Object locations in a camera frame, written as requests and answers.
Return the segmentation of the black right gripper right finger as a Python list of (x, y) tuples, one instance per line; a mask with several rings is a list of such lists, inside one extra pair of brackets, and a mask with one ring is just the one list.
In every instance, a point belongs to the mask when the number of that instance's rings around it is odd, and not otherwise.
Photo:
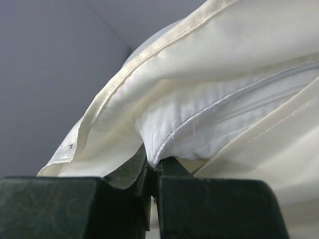
[(195, 178), (175, 158), (156, 168), (163, 239), (286, 239), (277, 198), (263, 181)]

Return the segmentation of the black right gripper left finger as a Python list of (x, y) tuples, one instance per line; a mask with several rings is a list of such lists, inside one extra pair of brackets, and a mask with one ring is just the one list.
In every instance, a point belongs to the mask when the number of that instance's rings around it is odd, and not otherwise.
[(3, 239), (143, 239), (151, 189), (145, 148), (105, 177), (5, 177)]

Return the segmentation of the white pillow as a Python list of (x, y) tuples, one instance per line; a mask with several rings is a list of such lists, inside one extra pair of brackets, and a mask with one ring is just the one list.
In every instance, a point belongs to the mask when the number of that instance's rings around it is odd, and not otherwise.
[(136, 119), (148, 163), (208, 159), (319, 75), (318, 62), (230, 82), (165, 84)]

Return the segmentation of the cream pillowcase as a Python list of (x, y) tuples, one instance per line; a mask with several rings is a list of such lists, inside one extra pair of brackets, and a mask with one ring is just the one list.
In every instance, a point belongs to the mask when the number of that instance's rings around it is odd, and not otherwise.
[[(318, 1), (209, 0), (135, 50), (38, 175), (102, 177), (119, 168), (144, 146), (136, 119), (165, 84), (237, 81), (314, 61)], [(197, 178), (265, 181), (290, 238), (318, 238), (319, 77), (211, 158), (176, 158)]]

